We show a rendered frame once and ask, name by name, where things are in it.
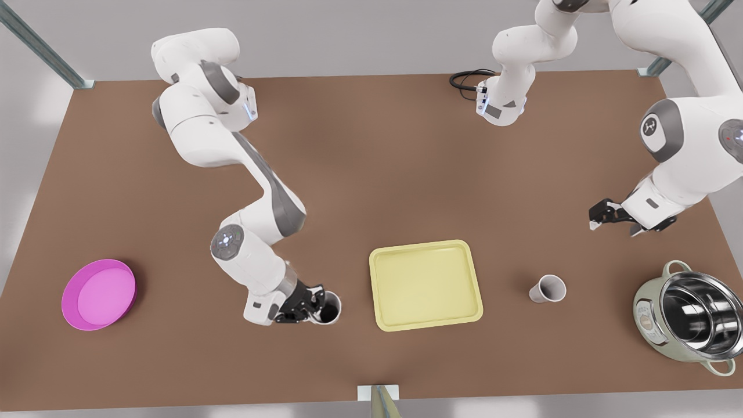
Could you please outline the white IKEA cup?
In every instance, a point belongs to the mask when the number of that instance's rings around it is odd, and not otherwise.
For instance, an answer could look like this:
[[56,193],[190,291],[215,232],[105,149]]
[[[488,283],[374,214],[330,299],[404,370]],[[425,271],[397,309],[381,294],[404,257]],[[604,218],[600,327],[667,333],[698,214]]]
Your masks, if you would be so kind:
[[530,289],[528,295],[533,302],[559,302],[567,293],[567,286],[557,275],[542,276],[538,283]]
[[338,321],[342,311],[340,298],[332,291],[322,290],[313,294],[318,307],[310,314],[309,320],[314,325],[333,325]]

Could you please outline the pale yellow rectangular tray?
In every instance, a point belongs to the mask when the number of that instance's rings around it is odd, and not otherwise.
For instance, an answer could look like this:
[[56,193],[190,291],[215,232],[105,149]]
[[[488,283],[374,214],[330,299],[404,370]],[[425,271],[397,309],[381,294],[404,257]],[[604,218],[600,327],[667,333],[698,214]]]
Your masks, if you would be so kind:
[[462,240],[377,248],[369,255],[380,330],[419,330],[480,320],[484,308],[470,247]]

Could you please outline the pale green steel-lined pot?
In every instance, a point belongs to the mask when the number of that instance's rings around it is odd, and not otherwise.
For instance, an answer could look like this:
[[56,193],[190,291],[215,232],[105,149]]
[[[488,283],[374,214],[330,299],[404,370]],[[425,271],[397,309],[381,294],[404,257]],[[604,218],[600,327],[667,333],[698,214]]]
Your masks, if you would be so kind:
[[736,371],[743,355],[743,301],[732,288],[680,260],[667,262],[661,277],[634,295],[634,323],[659,354],[700,363],[716,376]]

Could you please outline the pink round bowl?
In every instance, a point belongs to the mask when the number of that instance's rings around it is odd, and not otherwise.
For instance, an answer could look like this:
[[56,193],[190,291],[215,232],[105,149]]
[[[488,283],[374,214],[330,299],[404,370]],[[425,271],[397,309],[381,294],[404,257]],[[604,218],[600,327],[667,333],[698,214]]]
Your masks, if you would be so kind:
[[96,260],[68,281],[61,312],[77,330],[101,330],[132,309],[137,292],[135,275],[127,264],[114,259]]

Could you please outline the silver frame post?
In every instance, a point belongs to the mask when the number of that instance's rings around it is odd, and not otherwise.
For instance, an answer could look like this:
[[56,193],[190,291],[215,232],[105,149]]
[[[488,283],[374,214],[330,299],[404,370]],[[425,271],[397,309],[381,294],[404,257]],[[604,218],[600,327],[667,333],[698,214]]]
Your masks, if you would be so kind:
[[371,418],[402,418],[395,404],[400,399],[397,384],[359,385],[356,387],[356,400],[370,402]]
[[709,0],[695,10],[689,0],[632,0],[632,15],[620,32],[618,14],[613,15],[616,34],[636,51],[655,55],[641,77],[657,77],[671,63],[684,69],[699,95],[719,95],[732,83],[740,83],[713,23],[735,0]]
[[83,79],[56,51],[21,18],[5,0],[0,0],[0,23],[74,89],[91,89],[95,80]]

